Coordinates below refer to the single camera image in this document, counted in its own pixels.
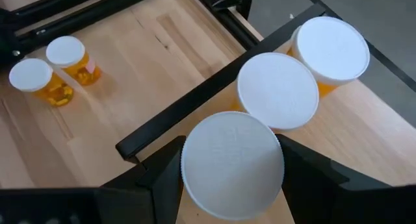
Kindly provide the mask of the wooden shelf with black legs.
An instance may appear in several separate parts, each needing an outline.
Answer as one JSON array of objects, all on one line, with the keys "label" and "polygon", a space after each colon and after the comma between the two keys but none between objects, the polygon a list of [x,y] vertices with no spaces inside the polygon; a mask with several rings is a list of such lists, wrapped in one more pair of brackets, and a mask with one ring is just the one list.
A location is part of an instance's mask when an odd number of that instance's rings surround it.
[{"label": "wooden shelf with black legs", "polygon": [[[182,129],[196,110],[218,103],[238,70],[249,58],[282,49],[290,33],[315,16],[332,16],[324,3],[315,3],[270,36],[261,38],[235,11],[213,16],[246,47],[218,73],[163,109],[116,145],[121,157],[135,161],[139,151],[163,134]],[[338,88],[318,108],[305,127],[290,138],[390,185],[416,184],[416,128],[359,81]]]}]

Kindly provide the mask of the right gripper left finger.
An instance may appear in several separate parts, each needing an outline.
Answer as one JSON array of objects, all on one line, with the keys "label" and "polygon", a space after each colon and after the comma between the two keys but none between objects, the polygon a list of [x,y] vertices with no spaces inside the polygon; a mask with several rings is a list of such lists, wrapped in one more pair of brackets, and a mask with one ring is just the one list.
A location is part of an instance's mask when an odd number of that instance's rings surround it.
[{"label": "right gripper left finger", "polygon": [[185,140],[100,187],[0,189],[0,224],[176,224]]}]

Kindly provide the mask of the black metal rig frame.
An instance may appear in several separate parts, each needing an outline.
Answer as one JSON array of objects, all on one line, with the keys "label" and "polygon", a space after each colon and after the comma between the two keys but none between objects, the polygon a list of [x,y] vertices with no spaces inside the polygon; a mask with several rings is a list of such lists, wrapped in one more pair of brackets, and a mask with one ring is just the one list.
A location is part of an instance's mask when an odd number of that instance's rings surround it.
[{"label": "black metal rig frame", "polygon": [[[39,0],[13,11],[0,8],[0,66],[9,66],[59,36],[77,32],[144,0],[100,0],[25,34],[18,36],[15,33],[85,1],[88,0]],[[258,39],[230,11],[231,8],[214,10],[212,4],[215,1],[199,0],[243,48],[255,46]]]}]

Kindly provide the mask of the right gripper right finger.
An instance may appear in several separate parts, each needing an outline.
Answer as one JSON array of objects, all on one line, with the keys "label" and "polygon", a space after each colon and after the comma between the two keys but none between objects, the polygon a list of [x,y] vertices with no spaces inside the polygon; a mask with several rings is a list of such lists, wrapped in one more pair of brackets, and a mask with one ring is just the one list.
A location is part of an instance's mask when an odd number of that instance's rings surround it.
[{"label": "right gripper right finger", "polygon": [[416,184],[391,186],[282,134],[283,193],[296,224],[416,224]]}]

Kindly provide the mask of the amber medicine bottle white cap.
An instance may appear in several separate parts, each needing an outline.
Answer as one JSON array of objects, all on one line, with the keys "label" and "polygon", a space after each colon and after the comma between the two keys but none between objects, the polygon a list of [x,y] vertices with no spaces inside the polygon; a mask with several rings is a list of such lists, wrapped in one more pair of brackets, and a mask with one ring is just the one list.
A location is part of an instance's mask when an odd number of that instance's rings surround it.
[{"label": "amber medicine bottle white cap", "polygon": [[181,153],[187,193],[208,214],[252,219],[278,196],[285,163],[279,140],[253,116],[219,112],[199,122]]},{"label": "amber medicine bottle white cap", "polygon": [[277,131],[304,126],[319,106],[319,89],[312,73],[283,53],[261,53],[248,59],[235,79],[235,93],[234,109]]},{"label": "amber medicine bottle white cap", "polygon": [[347,22],[329,17],[311,18],[292,34],[287,54],[312,72],[321,98],[357,80],[371,61],[364,37]]},{"label": "amber medicine bottle white cap", "polygon": [[15,64],[8,79],[16,89],[31,93],[51,106],[67,105],[74,95],[73,88],[39,58],[27,58]]}]

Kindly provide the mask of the amber medicine bottle pink label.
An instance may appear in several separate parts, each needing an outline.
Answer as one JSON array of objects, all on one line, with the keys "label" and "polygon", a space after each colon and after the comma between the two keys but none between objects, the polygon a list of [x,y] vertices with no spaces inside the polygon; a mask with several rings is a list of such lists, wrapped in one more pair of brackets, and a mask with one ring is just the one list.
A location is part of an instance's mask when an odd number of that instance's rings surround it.
[{"label": "amber medicine bottle pink label", "polygon": [[61,36],[50,42],[46,58],[83,86],[95,83],[101,76],[96,61],[84,44],[74,36]]}]

